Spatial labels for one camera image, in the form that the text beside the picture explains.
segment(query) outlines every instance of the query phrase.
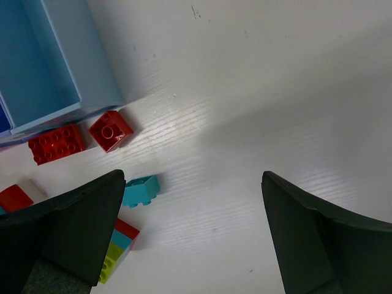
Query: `plastic toy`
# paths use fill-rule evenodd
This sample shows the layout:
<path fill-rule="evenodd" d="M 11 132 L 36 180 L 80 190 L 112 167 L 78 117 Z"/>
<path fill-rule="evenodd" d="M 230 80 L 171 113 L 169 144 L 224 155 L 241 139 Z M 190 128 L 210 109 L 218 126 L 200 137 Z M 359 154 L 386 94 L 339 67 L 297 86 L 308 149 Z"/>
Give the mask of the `plastic toy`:
<path fill-rule="evenodd" d="M 75 124 L 30 139 L 29 148 L 37 165 L 86 150 L 85 143 Z"/>
<path fill-rule="evenodd" d="M 115 243 L 122 250 L 126 250 L 128 247 L 131 246 L 132 239 L 114 229 L 113 234 L 111 235 L 110 242 Z"/>
<path fill-rule="evenodd" d="M 106 153 L 118 148 L 122 141 L 134 133 L 114 110 L 105 112 L 88 131 Z"/>
<path fill-rule="evenodd" d="M 0 192 L 0 206 L 7 213 L 23 209 L 33 204 L 33 201 L 18 185 L 12 185 Z"/>
<path fill-rule="evenodd" d="M 106 283 L 109 277 L 128 255 L 135 244 L 139 230 L 117 218 L 115 229 L 111 235 L 110 245 L 105 257 L 104 265 L 99 276 L 99 282 Z"/>
<path fill-rule="evenodd" d="M 24 179 L 18 182 L 18 186 L 34 202 L 34 204 L 48 200 L 49 197 L 31 179 Z"/>
<path fill-rule="evenodd" d="M 108 251 L 106 253 L 104 264 L 102 265 L 102 270 L 99 275 L 98 281 L 105 284 L 108 281 L 111 274 L 114 273 L 118 265 L 123 261 L 126 251 L 121 249 L 115 243 L 110 242 Z"/>
<path fill-rule="evenodd" d="M 136 240 L 136 237 L 139 235 L 140 231 L 133 226 L 127 224 L 126 222 L 122 221 L 121 219 L 117 218 L 115 224 L 115 230 L 119 231 L 123 235 L 126 235 L 132 241 Z"/>
<path fill-rule="evenodd" d="M 122 205 L 129 207 L 136 207 L 139 203 L 149 205 L 151 200 L 157 197 L 159 191 L 160 187 L 156 175 L 133 179 L 125 186 Z"/>

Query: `white table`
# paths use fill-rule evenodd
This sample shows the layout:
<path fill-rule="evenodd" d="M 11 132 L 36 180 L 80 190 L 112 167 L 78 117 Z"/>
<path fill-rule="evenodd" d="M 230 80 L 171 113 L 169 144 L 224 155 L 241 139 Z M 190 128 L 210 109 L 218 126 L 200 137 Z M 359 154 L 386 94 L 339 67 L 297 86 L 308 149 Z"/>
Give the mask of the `white table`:
<path fill-rule="evenodd" d="M 265 170 L 392 222 L 391 1 L 88 4 L 138 134 L 39 167 L 27 144 L 4 151 L 0 188 L 160 175 L 151 205 L 121 208 L 140 237 L 92 293 L 284 293 Z"/>

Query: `light blue plastic box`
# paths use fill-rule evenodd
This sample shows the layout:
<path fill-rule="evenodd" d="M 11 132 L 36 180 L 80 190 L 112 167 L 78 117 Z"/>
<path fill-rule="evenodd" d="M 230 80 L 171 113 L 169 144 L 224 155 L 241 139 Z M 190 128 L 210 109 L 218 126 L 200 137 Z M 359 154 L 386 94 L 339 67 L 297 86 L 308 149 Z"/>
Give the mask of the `light blue plastic box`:
<path fill-rule="evenodd" d="M 151 200 L 157 197 L 160 191 L 157 176 L 145 176 L 144 178 L 133 179 L 125 186 L 122 205 L 135 207 L 139 203 L 148 205 Z"/>
<path fill-rule="evenodd" d="M 4 109 L 4 105 L 0 96 L 0 138 L 5 137 L 9 134 L 11 129 L 10 119 L 7 112 Z"/>
<path fill-rule="evenodd" d="M 11 134 L 124 104 L 85 0 L 0 1 L 0 19 L 0 96 Z"/>

